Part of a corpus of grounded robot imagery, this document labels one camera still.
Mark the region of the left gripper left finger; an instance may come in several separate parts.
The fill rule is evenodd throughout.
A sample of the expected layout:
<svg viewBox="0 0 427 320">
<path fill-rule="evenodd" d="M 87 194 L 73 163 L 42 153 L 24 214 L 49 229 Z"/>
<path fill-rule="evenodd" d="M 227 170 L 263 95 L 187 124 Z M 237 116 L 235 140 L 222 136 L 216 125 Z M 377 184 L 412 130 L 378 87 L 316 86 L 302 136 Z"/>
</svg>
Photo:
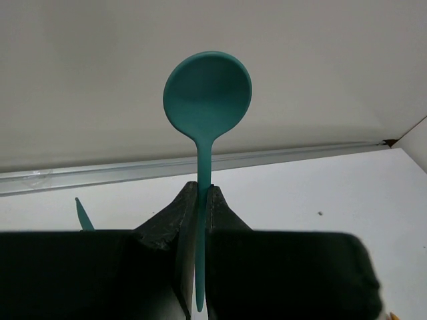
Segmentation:
<svg viewBox="0 0 427 320">
<path fill-rule="evenodd" d="M 2 319 L 190 319 L 197 185 L 133 230 L 1 234 Z"/>
</svg>

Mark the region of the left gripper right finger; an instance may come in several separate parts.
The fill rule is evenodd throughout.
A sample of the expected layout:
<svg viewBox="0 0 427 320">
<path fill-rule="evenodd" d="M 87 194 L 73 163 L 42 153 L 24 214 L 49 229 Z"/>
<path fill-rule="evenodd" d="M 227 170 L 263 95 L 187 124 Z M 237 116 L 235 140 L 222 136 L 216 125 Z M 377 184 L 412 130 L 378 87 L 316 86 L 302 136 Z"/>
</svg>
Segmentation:
<svg viewBox="0 0 427 320">
<path fill-rule="evenodd" d="M 378 319 L 380 282 L 354 235 L 251 229 L 209 189 L 205 295 L 210 319 Z"/>
</svg>

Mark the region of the teal spoon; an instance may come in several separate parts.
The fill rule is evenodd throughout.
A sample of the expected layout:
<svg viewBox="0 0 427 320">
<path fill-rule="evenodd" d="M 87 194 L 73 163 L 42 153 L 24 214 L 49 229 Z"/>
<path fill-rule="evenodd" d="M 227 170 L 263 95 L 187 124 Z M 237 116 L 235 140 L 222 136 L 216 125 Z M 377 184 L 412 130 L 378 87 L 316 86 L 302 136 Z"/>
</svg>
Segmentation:
<svg viewBox="0 0 427 320">
<path fill-rule="evenodd" d="M 168 77 L 163 108 L 169 122 L 190 138 L 197 149 L 197 232 L 195 245 L 195 301 L 205 303 L 205 224 L 211 186 L 214 141 L 233 129 L 252 99 L 252 81 L 244 65 L 220 51 L 197 53 L 183 60 Z"/>
</svg>

